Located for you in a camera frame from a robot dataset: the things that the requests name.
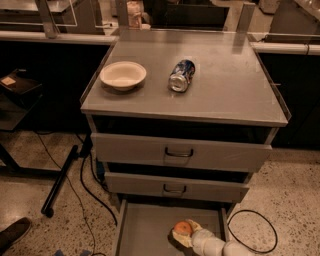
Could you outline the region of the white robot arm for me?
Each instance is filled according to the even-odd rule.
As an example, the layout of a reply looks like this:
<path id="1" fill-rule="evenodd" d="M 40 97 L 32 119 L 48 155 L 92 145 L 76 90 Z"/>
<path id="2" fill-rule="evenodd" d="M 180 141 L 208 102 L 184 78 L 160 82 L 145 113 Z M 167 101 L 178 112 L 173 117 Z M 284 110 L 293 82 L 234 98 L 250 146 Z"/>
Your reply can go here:
<path id="1" fill-rule="evenodd" d="M 191 219 L 177 222 L 171 234 L 175 241 L 198 256 L 254 256 L 240 243 L 225 242 Z"/>

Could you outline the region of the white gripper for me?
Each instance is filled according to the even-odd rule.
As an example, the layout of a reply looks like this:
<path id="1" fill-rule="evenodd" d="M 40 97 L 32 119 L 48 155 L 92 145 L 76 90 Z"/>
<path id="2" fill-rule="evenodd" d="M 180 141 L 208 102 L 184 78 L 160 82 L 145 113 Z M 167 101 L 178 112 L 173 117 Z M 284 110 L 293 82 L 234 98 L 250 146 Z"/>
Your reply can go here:
<path id="1" fill-rule="evenodd" d="M 172 231 L 173 238 L 177 242 L 187 248 L 192 246 L 198 256 L 222 256 L 225 245 L 223 240 L 217 238 L 211 231 L 202 229 L 202 226 L 194 220 L 186 219 L 186 222 L 187 231 Z"/>

